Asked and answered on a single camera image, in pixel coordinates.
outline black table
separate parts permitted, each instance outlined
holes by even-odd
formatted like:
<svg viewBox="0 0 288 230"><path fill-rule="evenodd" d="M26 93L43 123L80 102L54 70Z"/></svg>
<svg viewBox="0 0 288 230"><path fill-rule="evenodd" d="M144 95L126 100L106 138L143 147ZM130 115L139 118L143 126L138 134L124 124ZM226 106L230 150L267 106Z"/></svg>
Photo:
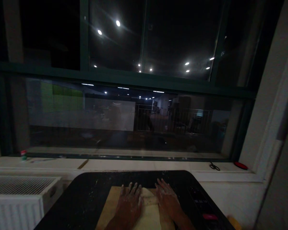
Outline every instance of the black table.
<svg viewBox="0 0 288 230"><path fill-rule="evenodd" d="M180 205L193 225L199 229L234 230L227 218L202 186L187 171L88 172L76 177L48 211L36 230L94 230L111 186L127 186L137 182L145 188L155 188L157 178L163 178L176 192Z"/></svg>

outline small bottle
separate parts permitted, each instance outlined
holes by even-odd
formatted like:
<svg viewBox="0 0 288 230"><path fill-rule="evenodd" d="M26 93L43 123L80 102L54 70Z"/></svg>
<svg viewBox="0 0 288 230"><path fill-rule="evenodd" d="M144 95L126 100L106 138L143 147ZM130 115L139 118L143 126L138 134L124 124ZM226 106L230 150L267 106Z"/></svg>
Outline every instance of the small bottle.
<svg viewBox="0 0 288 230"><path fill-rule="evenodd" d="M22 150L20 152L20 154L21 154L22 161L26 161L27 160L27 151L26 150Z"/></svg>

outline wooden cutting board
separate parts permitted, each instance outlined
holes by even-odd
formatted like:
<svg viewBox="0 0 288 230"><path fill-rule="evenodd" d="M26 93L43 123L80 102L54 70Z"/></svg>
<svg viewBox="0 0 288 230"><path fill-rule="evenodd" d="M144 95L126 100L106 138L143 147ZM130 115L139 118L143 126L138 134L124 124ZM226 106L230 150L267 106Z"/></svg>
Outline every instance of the wooden cutting board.
<svg viewBox="0 0 288 230"><path fill-rule="evenodd" d="M156 189L149 188L150 192L152 192L156 196ZM114 217L116 206L118 203L119 195L121 192L121 187L112 186L107 197L106 203L103 206L101 215L99 217L96 230L104 230L109 221ZM162 230L175 230L175 226L171 218L163 211L159 206L159 215L160 215L160 225Z"/></svg>

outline finger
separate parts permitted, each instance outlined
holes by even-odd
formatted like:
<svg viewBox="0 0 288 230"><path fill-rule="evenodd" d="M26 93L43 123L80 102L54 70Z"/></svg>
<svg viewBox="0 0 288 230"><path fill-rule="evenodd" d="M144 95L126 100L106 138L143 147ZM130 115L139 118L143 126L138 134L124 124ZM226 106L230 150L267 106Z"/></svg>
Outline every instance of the finger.
<svg viewBox="0 0 288 230"><path fill-rule="evenodd" d="M161 203L161 201L162 201L162 194L161 194L161 191L160 191L159 188L156 189L156 196L157 196L158 203Z"/></svg>
<svg viewBox="0 0 288 230"><path fill-rule="evenodd" d="M161 194L161 193L164 193L164 189L163 189L160 185L158 185L158 184L155 183L155 186L156 186L156 188L157 188L157 189L156 189L156 192L159 192L160 194Z"/></svg>
<svg viewBox="0 0 288 230"><path fill-rule="evenodd" d="M123 195L125 195L125 186L124 185L122 185L120 196L123 196Z"/></svg>
<svg viewBox="0 0 288 230"><path fill-rule="evenodd" d="M138 201L138 209L140 210L140 214L142 212L142 204L143 204L143 197L140 196L139 201Z"/></svg>
<svg viewBox="0 0 288 230"><path fill-rule="evenodd" d="M138 183L136 182L135 184L134 184L134 187L132 188L132 190L131 190L131 194L134 194L135 193L135 191L136 191L136 189L137 189L137 186L138 186Z"/></svg>
<svg viewBox="0 0 288 230"><path fill-rule="evenodd" d="M164 189L167 190L167 184L165 182L162 182L159 180L159 178L157 179L158 184Z"/></svg>
<svg viewBox="0 0 288 230"><path fill-rule="evenodd" d="M139 185L139 187L137 188L137 190L135 191L135 197L136 199L139 198L139 196L141 195L142 193L142 185Z"/></svg>
<svg viewBox="0 0 288 230"><path fill-rule="evenodd" d="M127 194L129 194L129 193L130 193L130 190L131 190L131 186L132 186L132 182L130 182L130 183L129 183L129 186L128 186L128 188L127 188Z"/></svg>
<svg viewBox="0 0 288 230"><path fill-rule="evenodd" d="M165 190L166 190L167 192L170 192L170 191L172 190L172 188L170 187L170 184L167 184L167 183L164 181L163 178L161 178L161 182L164 184Z"/></svg>

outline glass pane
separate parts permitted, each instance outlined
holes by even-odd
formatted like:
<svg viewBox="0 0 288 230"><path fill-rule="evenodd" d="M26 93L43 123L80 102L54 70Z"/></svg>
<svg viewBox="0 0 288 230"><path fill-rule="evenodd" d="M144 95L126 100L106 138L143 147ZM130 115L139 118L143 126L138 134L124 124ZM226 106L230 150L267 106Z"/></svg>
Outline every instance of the glass pane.
<svg viewBox="0 0 288 230"><path fill-rule="evenodd" d="M79 0L19 0L24 63L80 69Z"/></svg>
<svg viewBox="0 0 288 230"><path fill-rule="evenodd" d="M266 1L231 1L217 71L218 86L247 86L265 6Z"/></svg>
<svg viewBox="0 0 288 230"><path fill-rule="evenodd" d="M90 66L138 71L144 1L90 1Z"/></svg>
<svg viewBox="0 0 288 230"><path fill-rule="evenodd" d="M38 153L227 158L245 103L92 82L11 77L9 85L15 140Z"/></svg>
<svg viewBox="0 0 288 230"><path fill-rule="evenodd" d="M150 1L145 72L207 81L223 1Z"/></svg>

